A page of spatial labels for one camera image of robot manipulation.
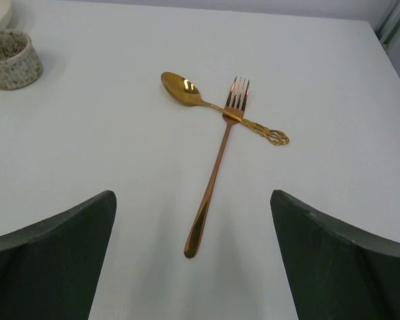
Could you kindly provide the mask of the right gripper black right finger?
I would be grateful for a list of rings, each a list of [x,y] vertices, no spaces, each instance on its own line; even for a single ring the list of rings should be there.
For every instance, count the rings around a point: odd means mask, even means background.
[[[400,243],[282,190],[270,205],[299,319],[400,319]]]

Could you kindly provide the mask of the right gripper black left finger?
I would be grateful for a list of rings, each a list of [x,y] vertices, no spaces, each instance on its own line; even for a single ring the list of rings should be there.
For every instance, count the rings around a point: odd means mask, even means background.
[[[116,211],[104,191],[0,236],[0,319],[88,319]]]

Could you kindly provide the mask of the copper long-handle fork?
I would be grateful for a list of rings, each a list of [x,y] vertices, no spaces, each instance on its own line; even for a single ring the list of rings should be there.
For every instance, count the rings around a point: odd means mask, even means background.
[[[195,216],[194,222],[192,224],[191,230],[189,232],[184,247],[184,256],[186,256],[186,258],[188,259],[194,258],[199,250],[203,232],[205,229],[205,223],[209,211],[209,206],[213,195],[213,189],[215,186],[216,178],[219,171],[219,166],[223,158],[227,140],[229,138],[232,126],[234,126],[236,123],[239,123],[239,121],[233,118],[232,115],[240,119],[244,116],[247,97],[249,94],[249,85],[250,85],[250,80],[248,80],[247,78],[242,79],[241,77],[236,77],[231,86],[227,102],[224,107],[224,111],[228,112],[228,114],[226,113],[223,114],[223,119],[227,124],[226,129],[223,135],[221,146],[219,148],[219,152],[217,154],[217,158],[209,182],[207,184],[207,188],[205,190],[205,194],[199,206],[199,210]]]

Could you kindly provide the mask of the speckled ceramic ramekin cup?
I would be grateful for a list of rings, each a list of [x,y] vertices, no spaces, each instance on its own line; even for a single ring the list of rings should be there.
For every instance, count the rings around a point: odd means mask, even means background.
[[[15,29],[0,30],[0,90],[26,87],[42,73],[43,64],[30,36]]]

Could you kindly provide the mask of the gold ornate-handle spoon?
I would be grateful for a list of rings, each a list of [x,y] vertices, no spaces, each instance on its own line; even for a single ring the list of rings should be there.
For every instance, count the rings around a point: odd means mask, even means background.
[[[273,145],[287,145],[290,142],[284,132],[270,129],[244,118],[250,87],[250,80],[247,78],[236,77],[234,79],[224,107],[203,100],[200,91],[194,83],[176,73],[162,73],[161,82],[168,94],[182,105],[187,107],[204,106],[214,108],[222,113],[224,120],[230,126],[240,123],[266,138]]]

